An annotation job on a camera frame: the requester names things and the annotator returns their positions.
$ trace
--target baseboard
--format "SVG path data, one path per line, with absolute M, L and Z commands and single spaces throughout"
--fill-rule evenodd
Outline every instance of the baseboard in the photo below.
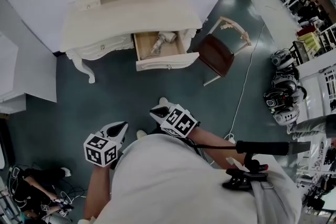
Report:
M 55 51 L 52 54 L 55 55 L 56 57 L 58 57 L 58 56 L 64 55 L 65 52 Z

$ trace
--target drawer front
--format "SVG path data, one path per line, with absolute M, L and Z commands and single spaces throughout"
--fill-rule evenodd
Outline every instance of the drawer front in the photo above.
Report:
M 122 35 L 111 37 L 83 48 L 76 48 L 75 51 L 82 59 L 97 60 L 111 51 L 132 48 L 134 48 L 134 44 L 131 35 Z
M 176 69 L 190 66 L 199 57 L 198 52 L 173 56 L 157 57 L 136 62 L 136 70 Z

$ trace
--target vanity table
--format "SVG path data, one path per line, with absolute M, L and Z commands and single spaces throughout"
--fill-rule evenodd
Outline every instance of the vanity table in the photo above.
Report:
M 114 50 L 136 49 L 137 71 L 191 65 L 198 52 L 187 53 L 202 27 L 188 0 L 76 0 L 69 6 L 60 51 L 94 83 L 93 71 L 82 60 L 97 60 Z M 159 31 L 177 34 L 161 53 L 149 57 Z

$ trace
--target chair leg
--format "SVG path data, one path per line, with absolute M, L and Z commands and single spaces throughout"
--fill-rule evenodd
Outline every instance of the chair leg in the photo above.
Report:
M 213 79 L 210 79 L 210 80 L 207 81 L 206 83 L 203 83 L 203 86 L 207 86 L 209 83 L 211 83 L 211 82 L 213 82 L 213 81 L 215 81 L 216 79 L 219 79 L 219 78 L 221 78 L 220 75 L 214 77 Z

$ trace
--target hand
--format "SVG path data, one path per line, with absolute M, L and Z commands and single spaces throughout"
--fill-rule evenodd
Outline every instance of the hand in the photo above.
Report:
M 55 194 L 53 194 L 53 193 L 48 193 L 48 197 L 49 197 L 50 200 L 52 200 L 52 201 L 55 201 L 55 200 L 58 199 L 58 197 L 57 197 Z

